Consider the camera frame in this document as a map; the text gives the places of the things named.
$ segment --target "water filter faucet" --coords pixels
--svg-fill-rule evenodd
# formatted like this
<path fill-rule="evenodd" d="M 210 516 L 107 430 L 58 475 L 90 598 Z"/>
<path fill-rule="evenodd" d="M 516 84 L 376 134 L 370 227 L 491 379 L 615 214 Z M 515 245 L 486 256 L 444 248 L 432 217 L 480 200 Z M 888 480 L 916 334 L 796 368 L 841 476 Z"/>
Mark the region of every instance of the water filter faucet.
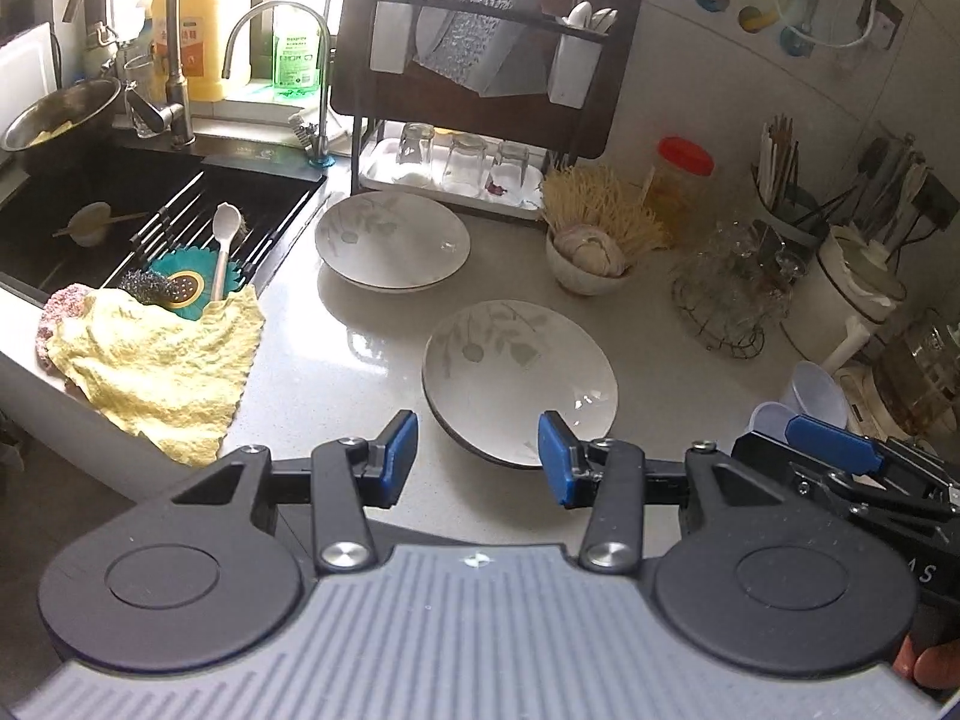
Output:
<path fill-rule="evenodd" d="M 227 38 L 227 47 L 224 51 L 224 69 L 222 76 L 224 79 L 230 78 L 230 65 L 233 60 L 233 47 L 236 44 L 237 36 L 240 34 L 240 30 L 243 28 L 244 24 L 251 20 L 254 16 L 259 16 L 265 10 L 272 10 L 273 8 L 280 5 L 289 5 L 291 8 L 296 10 L 302 10 L 304 13 L 309 13 L 317 22 L 317 25 L 320 27 L 320 50 L 318 51 L 317 67 L 320 68 L 320 123 L 313 133 L 313 160 L 312 162 L 317 165 L 317 167 L 330 167 L 333 164 L 333 157 L 328 153 L 328 148 L 326 147 L 326 108 L 328 107 L 328 98 L 329 93 L 329 78 L 330 78 L 330 29 L 326 25 L 326 20 L 323 18 L 320 13 L 314 10 L 308 5 L 301 4 L 300 2 L 294 2 L 290 0 L 270 0 L 267 2 L 261 2 L 261 4 L 253 6 L 248 10 L 243 16 L 240 17 L 240 20 L 233 26 L 233 30 L 230 30 L 229 38 Z"/>

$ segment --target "black sink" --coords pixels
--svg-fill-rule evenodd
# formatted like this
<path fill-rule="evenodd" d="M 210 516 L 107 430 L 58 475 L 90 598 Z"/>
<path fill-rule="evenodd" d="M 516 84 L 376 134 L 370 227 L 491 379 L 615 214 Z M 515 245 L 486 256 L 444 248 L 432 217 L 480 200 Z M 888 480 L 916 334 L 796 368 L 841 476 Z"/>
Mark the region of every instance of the black sink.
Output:
<path fill-rule="evenodd" d="M 31 177 L 0 199 L 0 282 L 37 303 L 74 282 L 115 287 L 128 269 L 176 247 L 216 248 L 213 212 L 230 202 L 248 229 L 232 259 L 242 283 L 262 289 L 318 210 L 322 179 L 278 175 L 263 159 L 251 160 L 249 170 L 244 165 L 107 145 L 83 167 Z M 112 225 L 97 247 L 52 237 L 96 201 L 109 203 L 112 215 L 145 215 Z"/>

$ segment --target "drinking glass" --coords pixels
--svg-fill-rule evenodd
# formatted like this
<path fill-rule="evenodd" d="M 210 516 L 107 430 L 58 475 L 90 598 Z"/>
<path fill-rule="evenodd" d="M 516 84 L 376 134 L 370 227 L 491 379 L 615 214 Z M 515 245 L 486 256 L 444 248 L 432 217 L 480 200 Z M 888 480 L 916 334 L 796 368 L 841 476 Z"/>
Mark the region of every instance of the drinking glass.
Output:
<path fill-rule="evenodd" d="M 130 117 L 133 128 L 136 129 L 138 138 L 154 138 L 160 135 L 160 132 L 154 132 L 147 127 L 147 122 L 141 119 L 140 114 L 133 110 L 130 102 L 127 100 L 127 92 L 136 89 L 136 92 L 147 100 L 148 103 L 154 103 L 152 95 L 152 86 L 154 85 L 154 60 L 147 55 L 135 56 L 123 66 L 124 77 L 124 102 L 127 105 L 127 116 Z"/>
<path fill-rule="evenodd" d="M 497 147 L 496 155 L 493 156 L 493 165 L 487 176 L 487 192 L 498 197 L 501 202 L 520 205 L 523 202 L 520 192 L 529 164 L 529 148 L 523 143 L 504 141 Z"/>
<path fill-rule="evenodd" d="M 480 179 L 487 157 L 487 142 L 466 132 L 453 136 L 453 144 L 443 166 L 440 184 L 445 191 L 475 197 L 480 194 Z"/>
<path fill-rule="evenodd" d="M 433 125 L 407 122 L 400 133 L 394 178 L 400 184 L 425 187 L 433 183 Z"/>

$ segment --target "green bottle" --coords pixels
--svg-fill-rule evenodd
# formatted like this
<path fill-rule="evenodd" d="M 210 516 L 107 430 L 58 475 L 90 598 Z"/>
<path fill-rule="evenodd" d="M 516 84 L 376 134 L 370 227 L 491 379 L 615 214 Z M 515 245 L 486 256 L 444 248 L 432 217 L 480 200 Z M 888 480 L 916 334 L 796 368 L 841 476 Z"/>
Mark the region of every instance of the green bottle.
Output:
<path fill-rule="evenodd" d="M 285 8 L 274 21 L 274 89 L 285 98 L 312 95 L 320 88 L 317 52 L 320 30 L 308 14 Z"/>

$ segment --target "leaf pattern plate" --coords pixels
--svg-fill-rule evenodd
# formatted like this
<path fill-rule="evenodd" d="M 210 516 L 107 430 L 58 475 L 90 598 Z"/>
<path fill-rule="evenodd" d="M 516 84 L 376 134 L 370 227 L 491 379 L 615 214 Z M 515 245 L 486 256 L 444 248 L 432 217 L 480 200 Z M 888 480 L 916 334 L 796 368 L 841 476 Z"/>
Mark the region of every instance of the leaf pattern plate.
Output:
<path fill-rule="evenodd" d="M 367 191 L 317 223 L 317 251 L 336 274 L 375 292 L 414 292 L 459 271 L 470 252 L 460 218 L 427 197 Z"/>
<path fill-rule="evenodd" d="M 558 410 L 580 439 L 607 435 L 616 377 L 583 328 L 520 300 L 462 309 L 435 329 L 424 394 L 438 422 L 470 451 L 507 466 L 539 467 L 536 425 Z"/>

